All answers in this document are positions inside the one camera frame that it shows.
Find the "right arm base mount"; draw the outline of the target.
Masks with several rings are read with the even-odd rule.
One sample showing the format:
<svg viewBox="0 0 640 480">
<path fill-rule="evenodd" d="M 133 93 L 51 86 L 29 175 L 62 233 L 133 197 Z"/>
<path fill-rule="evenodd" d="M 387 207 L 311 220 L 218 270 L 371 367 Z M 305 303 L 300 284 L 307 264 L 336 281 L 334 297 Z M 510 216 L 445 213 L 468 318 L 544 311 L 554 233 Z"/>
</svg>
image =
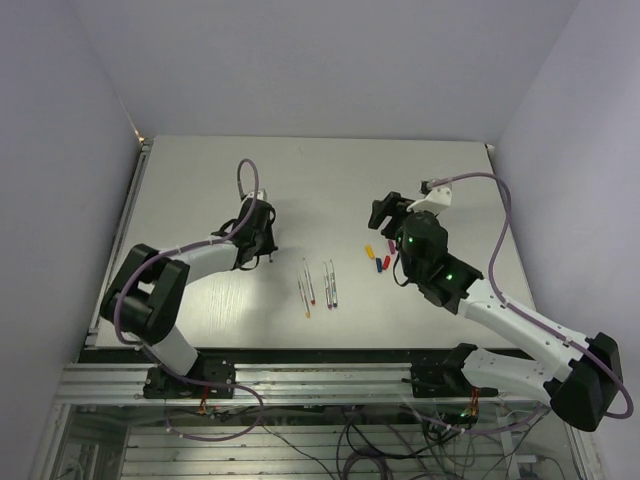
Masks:
<svg viewBox="0 0 640 480">
<path fill-rule="evenodd" d="M 474 386 L 462 372 L 476 345 L 461 343 L 450 350 L 428 350 L 411 361 L 409 374 L 401 379 L 415 398 L 470 397 Z"/>
</svg>

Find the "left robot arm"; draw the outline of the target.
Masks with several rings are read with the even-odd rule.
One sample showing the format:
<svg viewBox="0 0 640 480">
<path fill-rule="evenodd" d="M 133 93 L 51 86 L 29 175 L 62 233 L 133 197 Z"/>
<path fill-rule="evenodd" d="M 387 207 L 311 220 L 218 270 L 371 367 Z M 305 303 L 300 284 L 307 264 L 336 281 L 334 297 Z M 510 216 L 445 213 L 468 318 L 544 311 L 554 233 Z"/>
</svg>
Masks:
<svg viewBox="0 0 640 480">
<path fill-rule="evenodd" d="M 269 202 L 247 198 L 238 219 L 202 241 L 165 252 L 146 244 L 134 246 L 108 286 L 100 316 L 118 332 L 132 335 L 170 370 L 168 384 L 178 395 L 192 397 L 204 383 L 204 373 L 196 366 L 198 351 L 176 326 L 186 287 L 271 256 L 277 250 L 275 219 Z"/>
</svg>

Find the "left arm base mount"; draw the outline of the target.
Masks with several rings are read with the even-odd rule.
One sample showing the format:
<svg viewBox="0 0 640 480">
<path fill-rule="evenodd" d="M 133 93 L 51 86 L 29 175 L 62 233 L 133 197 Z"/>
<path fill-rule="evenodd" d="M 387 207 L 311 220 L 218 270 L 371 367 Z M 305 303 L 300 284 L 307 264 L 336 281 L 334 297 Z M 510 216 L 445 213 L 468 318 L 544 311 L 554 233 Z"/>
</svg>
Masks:
<svg viewBox="0 0 640 480">
<path fill-rule="evenodd" d="M 234 393 L 236 369 L 226 355 L 216 354 L 212 349 L 199 353 L 186 374 L 178 374 L 164 365 L 148 349 L 144 353 L 154 366 L 147 371 L 143 397 L 145 399 L 179 400 L 231 399 Z"/>
</svg>

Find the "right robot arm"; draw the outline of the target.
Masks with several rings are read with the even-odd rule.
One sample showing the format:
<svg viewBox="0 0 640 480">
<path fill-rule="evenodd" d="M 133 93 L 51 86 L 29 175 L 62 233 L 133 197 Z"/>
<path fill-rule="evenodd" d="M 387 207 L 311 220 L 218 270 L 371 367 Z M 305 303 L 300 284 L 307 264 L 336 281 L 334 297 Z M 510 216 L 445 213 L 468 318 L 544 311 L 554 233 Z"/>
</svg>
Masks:
<svg viewBox="0 0 640 480">
<path fill-rule="evenodd" d="M 408 285 L 453 315 L 474 321 L 524 352 L 492 353 L 474 344 L 453 348 L 442 365 L 442 387 L 459 396 L 493 389 L 535 400 L 561 420 L 593 432 L 609 416 L 623 387 L 617 342 L 566 328 L 500 293 L 478 269 L 448 250 L 432 194 L 414 201 L 397 192 L 372 203 L 368 226 L 392 241 Z"/>
</svg>

